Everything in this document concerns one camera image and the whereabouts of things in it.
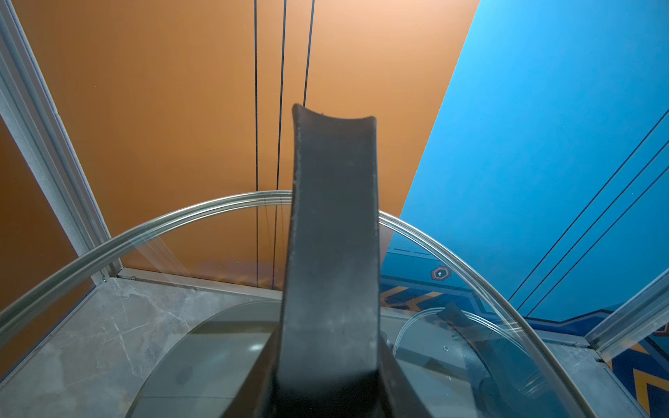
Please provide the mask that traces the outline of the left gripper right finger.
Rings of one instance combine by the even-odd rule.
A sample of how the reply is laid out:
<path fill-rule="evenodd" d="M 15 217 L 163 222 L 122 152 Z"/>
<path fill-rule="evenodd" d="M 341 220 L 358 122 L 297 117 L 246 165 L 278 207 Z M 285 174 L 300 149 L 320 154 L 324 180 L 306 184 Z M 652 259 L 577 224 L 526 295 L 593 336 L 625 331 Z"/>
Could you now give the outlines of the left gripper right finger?
<path fill-rule="evenodd" d="M 430 418 L 430 412 L 392 355 L 385 334 L 380 334 L 378 346 L 381 417 Z"/>

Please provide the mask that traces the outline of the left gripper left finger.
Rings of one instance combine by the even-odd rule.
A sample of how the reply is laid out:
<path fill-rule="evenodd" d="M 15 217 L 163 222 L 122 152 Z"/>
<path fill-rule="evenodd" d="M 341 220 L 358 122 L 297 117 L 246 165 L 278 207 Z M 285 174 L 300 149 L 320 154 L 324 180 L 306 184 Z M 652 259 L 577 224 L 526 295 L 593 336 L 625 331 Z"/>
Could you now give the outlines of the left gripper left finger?
<path fill-rule="evenodd" d="M 275 416 L 275 366 L 278 341 L 279 332 L 274 331 L 222 417 Z"/>

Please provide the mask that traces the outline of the large glass pot lid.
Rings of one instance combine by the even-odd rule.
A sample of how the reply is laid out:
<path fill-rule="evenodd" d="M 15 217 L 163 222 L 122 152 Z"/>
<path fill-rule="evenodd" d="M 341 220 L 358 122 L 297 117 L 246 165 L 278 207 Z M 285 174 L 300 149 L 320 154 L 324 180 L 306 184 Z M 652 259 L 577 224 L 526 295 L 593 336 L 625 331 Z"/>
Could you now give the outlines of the large glass pot lid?
<path fill-rule="evenodd" d="M 136 226 L 3 310 L 2 342 L 137 240 L 219 212 L 290 199 L 285 287 L 275 330 L 274 417 L 381 417 L 376 120 L 330 118 L 300 105 L 292 112 L 291 191 L 212 200 Z"/>

